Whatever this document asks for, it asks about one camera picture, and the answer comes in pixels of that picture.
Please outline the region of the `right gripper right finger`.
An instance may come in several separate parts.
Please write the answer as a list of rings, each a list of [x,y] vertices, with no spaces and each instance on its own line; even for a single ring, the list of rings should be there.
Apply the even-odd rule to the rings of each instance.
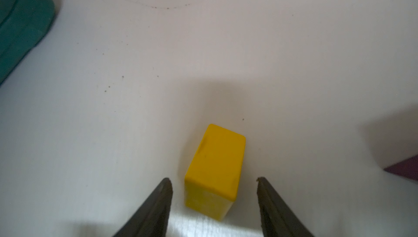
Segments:
[[[313,237],[265,177],[257,179],[261,228],[265,237]]]

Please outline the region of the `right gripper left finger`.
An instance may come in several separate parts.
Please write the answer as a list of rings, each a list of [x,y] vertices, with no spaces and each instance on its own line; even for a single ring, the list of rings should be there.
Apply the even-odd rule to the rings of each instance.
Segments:
[[[172,183],[164,178],[114,237],[166,236],[172,198]]]

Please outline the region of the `yellow triangle block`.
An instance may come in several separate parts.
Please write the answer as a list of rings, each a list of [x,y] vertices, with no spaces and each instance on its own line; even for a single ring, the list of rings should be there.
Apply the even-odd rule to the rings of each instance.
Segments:
[[[237,199],[246,138],[210,124],[185,175],[185,205],[221,221]]]

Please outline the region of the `purple triangle block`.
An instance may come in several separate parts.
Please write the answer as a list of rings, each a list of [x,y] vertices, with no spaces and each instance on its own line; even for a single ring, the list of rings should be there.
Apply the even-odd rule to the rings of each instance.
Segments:
[[[385,172],[404,177],[410,180],[418,181],[418,156],[412,156],[408,159],[400,161],[386,167]]]

